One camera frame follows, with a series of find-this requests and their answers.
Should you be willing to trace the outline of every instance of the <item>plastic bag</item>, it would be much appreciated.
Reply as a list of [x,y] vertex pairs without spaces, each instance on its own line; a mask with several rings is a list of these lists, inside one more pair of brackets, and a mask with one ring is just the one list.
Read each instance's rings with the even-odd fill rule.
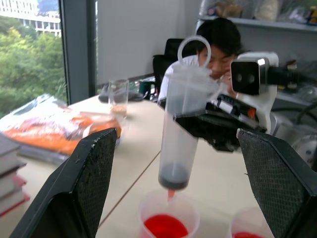
[[71,155],[78,142],[91,133],[114,127],[111,115],[77,112],[48,94],[39,96],[0,120],[0,132],[24,145]]

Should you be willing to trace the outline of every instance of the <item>building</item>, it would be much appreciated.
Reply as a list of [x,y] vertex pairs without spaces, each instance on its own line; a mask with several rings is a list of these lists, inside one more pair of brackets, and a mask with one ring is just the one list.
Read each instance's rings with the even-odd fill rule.
[[0,16],[16,18],[24,26],[35,28],[39,34],[51,32],[61,36],[59,12],[39,13],[37,0],[1,0]]

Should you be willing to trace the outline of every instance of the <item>window frame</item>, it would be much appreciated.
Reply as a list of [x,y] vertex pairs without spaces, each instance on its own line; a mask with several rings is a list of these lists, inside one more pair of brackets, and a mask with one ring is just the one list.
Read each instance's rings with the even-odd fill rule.
[[68,104],[96,95],[96,1],[58,0]]

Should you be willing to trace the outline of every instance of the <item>glass cup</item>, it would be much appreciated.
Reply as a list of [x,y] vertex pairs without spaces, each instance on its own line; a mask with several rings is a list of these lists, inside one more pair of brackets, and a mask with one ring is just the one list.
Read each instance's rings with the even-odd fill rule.
[[260,208],[248,208],[233,218],[226,238],[243,237],[274,238]]
[[[172,218],[173,221],[165,220],[166,216]],[[172,199],[168,200],[166,190],[155,191],[147,195],[141,202],[138,217],[141,223],[140,238],[170,237],[170,229],[174,232],[179,225],[187,230],[187,235],[183,238],[193,238],[200,224],[200,214],[193,202],[181,193],[175,194]],[[149,219],[157,217],[161,219],[157,219],[157,224],[152,223],[151,225],[153,230],[156,229],[157,236],[155,236],[146,224],[149,224],[147,223]]]
[[116,116],[127,117],[129,80],[120,79],[109,82],[108,97],[110,112]]

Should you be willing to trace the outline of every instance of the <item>desk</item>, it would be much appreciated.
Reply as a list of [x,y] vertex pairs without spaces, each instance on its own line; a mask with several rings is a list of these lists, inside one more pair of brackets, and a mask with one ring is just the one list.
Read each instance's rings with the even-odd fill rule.
[[[70,107],[78,111],[108,112],[108,105],[100,103],[97,97]],[[110,186],[101,221],[158,155],[163,117],[163,110],[154,103],[148,101],[129,103],[126,131],[122,132],[120,145],[114,153]],[[20,169],[18,174],[28,181],[24,191],[31,196],[31,200],[0,219],[1,238],[11,234],[48,176],[57,168],[52,164],[31,159],[25,160],[27,166]]]
[[[96,238],[138,237],[138,207],[146,194],[161,189],[158,173],[156,158],[100,226]],[[190,183],[183,193],[194,200],[201,214],[197,238],[225,237],[236,212],[257,206],[242,154],[218,153],[204,141],[198,144]]]

